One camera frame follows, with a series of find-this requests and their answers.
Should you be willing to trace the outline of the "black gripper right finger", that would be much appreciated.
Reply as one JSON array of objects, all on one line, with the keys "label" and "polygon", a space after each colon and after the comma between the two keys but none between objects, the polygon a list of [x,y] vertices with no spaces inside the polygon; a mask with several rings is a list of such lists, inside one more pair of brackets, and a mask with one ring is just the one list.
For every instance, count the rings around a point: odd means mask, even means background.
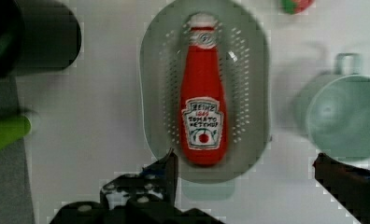
[{"label": "black gripper right finger", "polygon": [[320,153],[312,164],[314,178],[361,224],[370,224],[370,170]]}]

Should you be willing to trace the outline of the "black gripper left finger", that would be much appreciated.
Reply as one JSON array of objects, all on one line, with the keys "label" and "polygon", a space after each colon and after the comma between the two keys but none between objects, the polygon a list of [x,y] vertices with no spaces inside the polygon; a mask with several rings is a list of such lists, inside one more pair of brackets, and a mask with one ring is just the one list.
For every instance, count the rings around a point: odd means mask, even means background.
[{"label": "black gripper left finger", "polygon": [[137,196],[153,195],[174,204],[178,187],[178,156],[171,147],[156,162],[145,166],[137,174],[123,174],[100,189],[100,203],[108,210],[125,206]]}]

